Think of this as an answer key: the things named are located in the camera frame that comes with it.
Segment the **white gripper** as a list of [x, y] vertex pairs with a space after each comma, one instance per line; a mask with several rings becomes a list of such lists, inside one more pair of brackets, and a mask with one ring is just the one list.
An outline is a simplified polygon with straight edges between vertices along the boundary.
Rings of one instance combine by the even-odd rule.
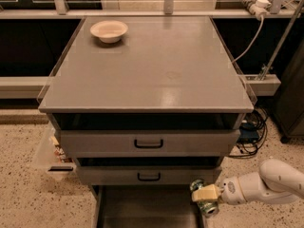
[[199, 183], [198, 185], [193, 185], [191, 199], [193, 202], [215, 202], [221, 197], [222, 201], [229, 205], [239, 205], [246, 202], [238, 177], [224, 179], [219, 187], [220, 189], [214, 184], [203, 186]]

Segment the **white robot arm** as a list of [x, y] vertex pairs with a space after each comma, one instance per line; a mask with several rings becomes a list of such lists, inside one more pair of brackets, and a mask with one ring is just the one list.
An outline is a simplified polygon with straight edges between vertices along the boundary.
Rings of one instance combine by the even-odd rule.
[[304, 174], [278, 159], [267, 159], [257, 172], [224, 179], [220, 186], [201, 187], [192, 201], [221, 201], [229, 205], [260, 201], [285, 204], [304, 199]]

